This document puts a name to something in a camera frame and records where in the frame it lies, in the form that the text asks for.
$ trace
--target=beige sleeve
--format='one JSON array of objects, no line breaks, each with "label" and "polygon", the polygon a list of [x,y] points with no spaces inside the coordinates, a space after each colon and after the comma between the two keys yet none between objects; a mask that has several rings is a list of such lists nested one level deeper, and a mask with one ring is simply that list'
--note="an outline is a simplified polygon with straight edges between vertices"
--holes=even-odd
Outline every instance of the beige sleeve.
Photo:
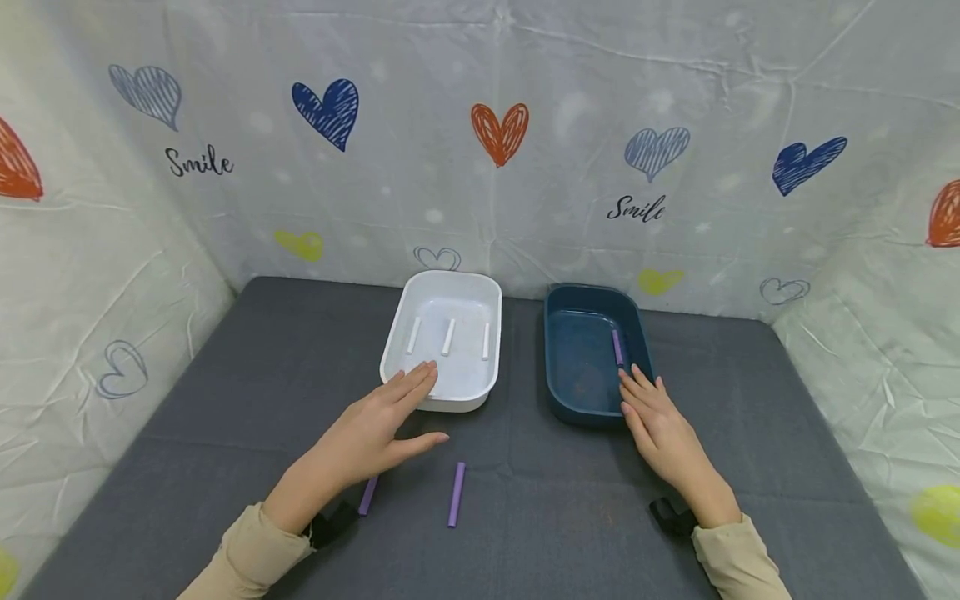
[{"label": "beige sleeve", "polygon": [[693,547],[723,600],[790,600],[780,570],[748,516],[716,529],[697,527]]},{"label": "beige sleeve", "polygon": [[261,504],[247,507],[178,600],[258,600],[312,552],[307,538],[277,529]]}]

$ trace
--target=white stick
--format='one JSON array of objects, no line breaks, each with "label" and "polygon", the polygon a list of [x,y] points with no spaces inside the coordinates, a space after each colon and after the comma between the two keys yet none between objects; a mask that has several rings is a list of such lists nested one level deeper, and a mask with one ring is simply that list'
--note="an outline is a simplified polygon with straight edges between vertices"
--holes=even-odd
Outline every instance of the white stick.
[{"label": "white stick", "polygon": [[453,341],[453,326],[457,324],[456,319],[450,319],[450,326],[446,329],[446,339],[444,340],[444,349],[440,352],[443,356],[450,355],[450,342]]},{"label": "white stick", "polygon": [[407,342],[407,354],[414,353],[414,346],[417,344],[417,334],[420,333],[420,317],[414,319],[414,330],[410,334],[410,341]]},{"label": "white stick", "polygon": [[483,326],[483,359],[490,358],[490,324]]}]

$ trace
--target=purple stick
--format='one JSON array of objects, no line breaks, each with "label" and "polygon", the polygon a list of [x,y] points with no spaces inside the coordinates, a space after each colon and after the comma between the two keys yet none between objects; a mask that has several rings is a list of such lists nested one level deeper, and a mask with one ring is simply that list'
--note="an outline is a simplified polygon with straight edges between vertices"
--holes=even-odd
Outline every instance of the purple stick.
[{"label": "purple stick", "polygon": [[376,479],[379,475],[375,475],[373,479],[367,482],[367,488],[363,490],[363,499],[360,500],[360,509],[357,513],[360,516],[367,516],[367,513],[370,511],[370,502],[373,500],[373,490],[376,488]]},{"label": "purple stick", "polygon": [[460,514],[460,494],[464,490],[464,471],[467,470],[467,463],[457,463],[457,476],[453,480],[453,497],[450,499],[450,518],[446,520],[446,526],[453,528],[457,526],[457,516]]},{"label": "purple stick", "polygon": [[616,364],[623,365],[623,354],[620,352],[620,336],[613,330],[613,351],[616,353]]}]

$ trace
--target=plastic tray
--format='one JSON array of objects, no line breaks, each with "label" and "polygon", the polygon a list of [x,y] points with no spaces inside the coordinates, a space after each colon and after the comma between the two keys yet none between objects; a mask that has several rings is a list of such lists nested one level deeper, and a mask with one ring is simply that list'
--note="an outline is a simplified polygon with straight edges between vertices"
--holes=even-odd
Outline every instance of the plastic tray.
[{"label": "plastic tray", "polygon": [[655,376],[636,304],[613,288],[576,284],[555,286],[544,304],[550,408],[575,425],[623,423],[614,332],[624,366],[636,363],[651,381]]},{"label": "plastic tray", "polygon": [[487,276],[424,271],[403,286],[380,359],[386,382],[436,360],[440,376],[420,410],[465,413],[487,399],[500,367],[503,292]]}]

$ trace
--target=gray table surface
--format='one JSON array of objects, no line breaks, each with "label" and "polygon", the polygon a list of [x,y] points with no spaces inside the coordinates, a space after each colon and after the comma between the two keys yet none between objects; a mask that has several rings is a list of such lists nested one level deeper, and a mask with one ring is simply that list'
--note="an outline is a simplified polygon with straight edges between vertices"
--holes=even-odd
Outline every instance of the gray table surface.
[{"label": "gray table surface", "polygon": [[[170,600],[243,508],[379,385],[400,290],[251,282],[27,590],[26,600]],[[416,413],[448,444],[380,478],[371,514],[268,598],[716,598],[668,493],[626,432],[546,404],[542,304],[504,299],[500,375],[474,413]],[[729,479],[794,598],[922,593],[774,332],[645,312],[671,396]],[[446,527],[455,465],[468,465]],[[360,490],[347,497],[356,499]]]}]

